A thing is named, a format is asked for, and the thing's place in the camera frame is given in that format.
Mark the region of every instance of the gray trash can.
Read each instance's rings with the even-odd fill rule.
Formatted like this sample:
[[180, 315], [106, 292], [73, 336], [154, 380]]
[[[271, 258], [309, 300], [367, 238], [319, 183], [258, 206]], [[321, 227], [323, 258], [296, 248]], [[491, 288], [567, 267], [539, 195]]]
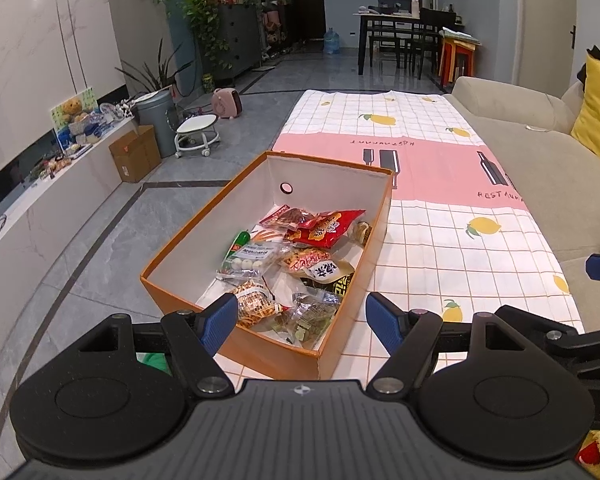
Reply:
[[160, 156], [165, 158], [176, 152], [175, 132], [167, 121], [167, 110], [173, 108], [173, 98], [168, 89], [160, 90], [156, 95], [136, 104], [136, 113], [140, 124], [152, 124]]

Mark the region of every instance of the pink space heater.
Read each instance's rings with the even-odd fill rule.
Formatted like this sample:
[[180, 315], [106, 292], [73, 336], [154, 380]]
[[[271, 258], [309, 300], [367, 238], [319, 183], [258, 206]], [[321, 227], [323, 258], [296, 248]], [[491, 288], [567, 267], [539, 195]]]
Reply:
[[233, 119], [242, 113], [242, 102], [235, 88], [218, 88], [211, 98], [214, 113], [223, 119]]

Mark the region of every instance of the beige sofa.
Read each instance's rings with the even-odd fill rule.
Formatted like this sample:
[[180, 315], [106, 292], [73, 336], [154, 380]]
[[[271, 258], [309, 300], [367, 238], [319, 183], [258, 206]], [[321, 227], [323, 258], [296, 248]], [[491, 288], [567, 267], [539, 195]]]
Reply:
[[589, 279], [585, 262], [600, 253], [600, 159], [569, 135], [582, 106], [582, 85], [558, 99], [462, 77], [446, 98], [516, 186], [562, 266], [585, 329], [599, 330], [600, 282]]

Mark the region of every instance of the snack package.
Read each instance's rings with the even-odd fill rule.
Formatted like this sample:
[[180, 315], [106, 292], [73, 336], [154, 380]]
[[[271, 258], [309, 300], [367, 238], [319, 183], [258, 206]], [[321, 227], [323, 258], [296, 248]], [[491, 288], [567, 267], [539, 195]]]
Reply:
[[308, 276], [318, 283], [333, 283], [354, 271], [351, 264], [335, 262], [327, 251], [315, 247], [292, 249], [282, 258], [280, 265], [298, 278]]
[[263, 319], [280, 314], [283, 308], [274, 301], [269, 287], [255, 280], [247, 280], [231, 290], [238, 299], [238, 325], [251, 328]]
[[280, 256], [283, 245], [275, 242], [249, 242], [237, 251], [229, 251], [216, 276], [220, 280], [261, 278]]
[[296, 231], [299, 228], [311, 229], [320, 218], [297, 207], [283, 205], [258, 222], [266, 228], [285, 228]]
[[339, 280], [336, 280], [333, 283], [319, 283], [314, 282], [311, 278], [300, 278], [300, 281], [308, 287], [311, 288], [319, 288], [320, 290], [326, 290], [331, 294], [335, 294], [339, 298], [344, 298], [344, 295], [349, 290], [349, 283], [353, 279], [353, 274], [349, 274], [348, 276], [343, 276]]
[[293, 295], [293, 308], [274, 320], [274, 330], [291, 344], [296, 341], [311, 350], [327, 330], [340, 307], [340, 298], [330, 292], [307, 288]]
[[347, 236], [364, 247], [371, 236], [371, 225], [366, 222], [352, 224], [347, 231]]
[[353, 221], [364, 210], [336, 211], [322, 218], [312, 229], [289, 231], [285, 240], [295, 244], [304, 244], [321, 249], [331, 249], [340, 237], [349, 230]]

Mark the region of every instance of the dark door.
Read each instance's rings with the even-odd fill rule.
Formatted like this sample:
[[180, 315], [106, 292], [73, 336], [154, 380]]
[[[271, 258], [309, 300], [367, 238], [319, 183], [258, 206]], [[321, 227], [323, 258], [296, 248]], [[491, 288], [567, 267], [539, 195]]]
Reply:
[[327, 32], [324, 0], [294, 0], [295, 16], [302, 40], [322, 39]]

